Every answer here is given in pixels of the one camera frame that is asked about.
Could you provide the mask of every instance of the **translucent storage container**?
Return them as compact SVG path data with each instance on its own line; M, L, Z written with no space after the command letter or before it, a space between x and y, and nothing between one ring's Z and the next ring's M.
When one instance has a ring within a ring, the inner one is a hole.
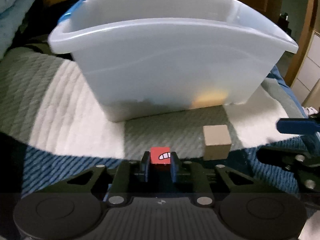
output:
M244 103L297 44L237 0L81 0L49 36L108 120Z

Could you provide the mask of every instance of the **cartoon teeth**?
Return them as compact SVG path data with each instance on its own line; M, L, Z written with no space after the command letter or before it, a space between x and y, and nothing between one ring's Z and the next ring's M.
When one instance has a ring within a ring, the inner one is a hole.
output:
M170 152L162 153L162 154L159 156L159 160L168 159L168 158L170 158Z

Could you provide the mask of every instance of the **wooden door frame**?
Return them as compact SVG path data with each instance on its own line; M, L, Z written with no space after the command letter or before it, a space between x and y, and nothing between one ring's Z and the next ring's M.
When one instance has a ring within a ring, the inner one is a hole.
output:
M307 54L309 43L312 38L312 33L316 23L317 10L318 0L308 0L304 24L298 42L299 49L297 51L297 54L292 57L291 63L288 67L288 71L284 77L284 81L289 87L292 86L293 82L297 78L299 70Z

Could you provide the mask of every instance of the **red block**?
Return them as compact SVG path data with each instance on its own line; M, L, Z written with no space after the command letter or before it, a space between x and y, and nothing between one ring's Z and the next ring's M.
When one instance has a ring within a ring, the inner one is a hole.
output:
M152 164L170 164L170 147L151 147Z

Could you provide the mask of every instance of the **tan block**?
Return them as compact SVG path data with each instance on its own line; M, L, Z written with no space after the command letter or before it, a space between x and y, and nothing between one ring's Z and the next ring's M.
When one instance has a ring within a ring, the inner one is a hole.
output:
M203 159L222 160L228 158L231 138L226 125L206 125L203 127L205 150Z

